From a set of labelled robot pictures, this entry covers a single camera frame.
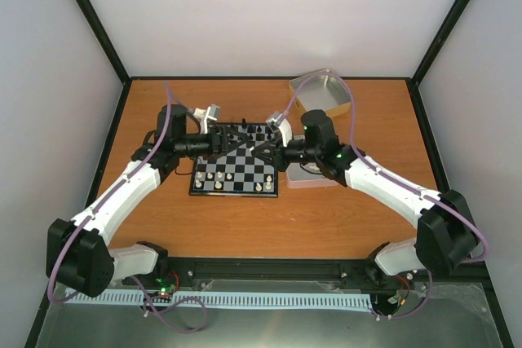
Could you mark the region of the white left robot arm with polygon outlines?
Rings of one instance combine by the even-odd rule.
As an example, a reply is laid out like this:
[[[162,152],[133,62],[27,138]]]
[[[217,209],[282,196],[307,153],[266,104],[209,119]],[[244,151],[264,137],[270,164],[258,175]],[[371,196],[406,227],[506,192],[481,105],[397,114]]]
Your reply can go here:
[[[167,104],[157,116],[157,127],[114,183],[81,213],[68,221],[55,220],[47,232],[46,274],[48,299],[56,303],[56,284],[88,297],[99,296],[112,282],[133,275],[150,284],[168,279],[168,252],[140,241],[127,248],[110,249],[115,233],[135,207],[156,190],[183,158],[218,157],[249,141],[230,126],[208,126],[216,109],[189,111]]]

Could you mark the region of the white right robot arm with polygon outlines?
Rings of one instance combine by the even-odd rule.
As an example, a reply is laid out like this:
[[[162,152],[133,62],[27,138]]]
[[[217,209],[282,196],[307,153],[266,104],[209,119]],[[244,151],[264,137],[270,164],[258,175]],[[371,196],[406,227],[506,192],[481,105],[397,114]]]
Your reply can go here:
[[[373,286],[382,287],[390,277],[414,270],[448,277],[469,260],[480,236],[462,194],[419,186],[342,143],[331,118],[321,109],[305,112],[301,123],[304,135],[296,139],[290,123],[274,113],[267,120],[274,137],[252,148],[252,155],[279,172],[292,163],[312,163],[322,176],[371,196],[416,231],[415,237],[384,243],[366,258],[365,274]]]

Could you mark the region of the black and silver chessboard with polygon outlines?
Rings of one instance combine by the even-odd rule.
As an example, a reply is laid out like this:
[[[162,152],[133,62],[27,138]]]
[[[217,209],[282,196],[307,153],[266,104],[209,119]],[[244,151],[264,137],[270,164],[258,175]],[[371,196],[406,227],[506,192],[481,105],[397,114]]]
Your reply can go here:
[[[273,132],[264,123],[248,123],[250,141],[241,145],[237,150],[227,155],[219,157],[205,158],[199,156],[193,164],[192,176],[188,194],[191,196],[257,196],[257,197],[278,197],[278,173],[275,169],[265,164],[259,159],[251,156],[250,149],[261,143],[272,139]],[[241,123],[217,123],[215,127],[240,126]],[[204,179],[201,189],[196,189],[194,181],[196,173],[202,172]],[[207,179],[207,173],[213,173],[213,179]],[[223,179],[215,177],[217,172],[223,173]],[[227,180],[227,173],[232,173],[232,180]],[[272,190],[265,189],[266,177],[272,176]],[[221,190],[215,190],[215,182],[223,184]],[[255,184],[263,186],[261,192],[255,191]]]

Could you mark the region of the silver embossed tin tray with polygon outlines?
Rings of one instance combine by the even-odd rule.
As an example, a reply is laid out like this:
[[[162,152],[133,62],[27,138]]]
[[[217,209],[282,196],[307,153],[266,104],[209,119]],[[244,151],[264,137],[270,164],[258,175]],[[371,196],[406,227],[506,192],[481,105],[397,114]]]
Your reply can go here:
[[[322,175],[315,163],[291,163],[285,172],[286,185],[290,189],[333,187],[337,183]]]

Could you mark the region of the gold square tin box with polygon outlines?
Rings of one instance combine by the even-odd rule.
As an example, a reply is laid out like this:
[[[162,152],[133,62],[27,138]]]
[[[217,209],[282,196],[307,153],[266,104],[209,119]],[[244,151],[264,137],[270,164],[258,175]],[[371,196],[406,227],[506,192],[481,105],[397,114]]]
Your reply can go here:
[[[301,114],[314,109],[323,110],[329,117],[342,116],[351,111],[352,100],[337,74],[330,68],[290,80],[290,98],[300,88],[292,108]]]

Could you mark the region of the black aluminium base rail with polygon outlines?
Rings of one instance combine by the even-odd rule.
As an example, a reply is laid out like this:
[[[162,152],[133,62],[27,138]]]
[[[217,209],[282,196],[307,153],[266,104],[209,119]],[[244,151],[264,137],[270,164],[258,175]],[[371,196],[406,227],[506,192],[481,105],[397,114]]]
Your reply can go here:
[[[99,270],[87,280],[58,281],[95,297],[113,281],[133,285],[136,277],[148,289],[180,284],[197,289],[201,283],[212,280],[256,280],[256,281],[298,281],[334,283],[344,289],[390,290],[401,281],[410,283],[401,272],[387,276],[377,271],[377,267],[362,259],[353,260],[307,260],[307,259],[248,259],[248,258],[167,258],[158,260],[158,265],[149,273],[125,272],[123,276],[109,276]]]

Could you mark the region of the black frame post left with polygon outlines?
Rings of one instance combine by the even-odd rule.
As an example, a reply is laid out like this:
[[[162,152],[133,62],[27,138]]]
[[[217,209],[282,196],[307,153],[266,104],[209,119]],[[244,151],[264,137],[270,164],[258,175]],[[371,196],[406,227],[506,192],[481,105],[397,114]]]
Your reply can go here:
[[[92,33],[100,44],[107,60],[116,73],[117,78],[122,84],[126,84],[130,80],[130,76],[126,71],[123,62],[120,59],[101,19],[99,18],[91,0],[75,0],[86,22],[89,24]]]

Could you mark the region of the black frame post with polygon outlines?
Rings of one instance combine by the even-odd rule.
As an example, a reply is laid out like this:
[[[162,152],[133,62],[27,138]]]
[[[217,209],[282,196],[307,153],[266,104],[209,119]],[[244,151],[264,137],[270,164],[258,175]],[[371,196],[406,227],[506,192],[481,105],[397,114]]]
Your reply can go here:
[[[445,42],[453,32],[453,29],[456,27],[462,14],[467,9],[470,1],[471,0],[453,1],[435,36],[431,40],[427,51],[416,68],[414,75],[411,77],[411,90],[416,90],[421,85],[421,82],[435,62],[438,54],[441,52]]]
[[[99,18],[91,0],[75,0],[86,22],[89,24],[92,33],[100,44],[107,60],[116,73],[117,78],[122,84],[126,84],[130,80],[130,76],[126,71],[123,62],[120,59],[101,19]]]

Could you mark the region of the black frame post right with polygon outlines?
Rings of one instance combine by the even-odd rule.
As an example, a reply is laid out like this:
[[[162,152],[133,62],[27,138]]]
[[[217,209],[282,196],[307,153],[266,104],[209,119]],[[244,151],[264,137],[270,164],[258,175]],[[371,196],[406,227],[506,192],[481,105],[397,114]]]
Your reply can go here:
[[[462,14],[467,9],[470,1],[471,0],[453,1],[435,36],[431,40],[427,51],[416,68],[414,75],[411,77],[411,90],[416,90],[421,85],[421,82],[435,62],[438,54],[441,52],[445,42],[453,32],[453,29],[456,27]]]

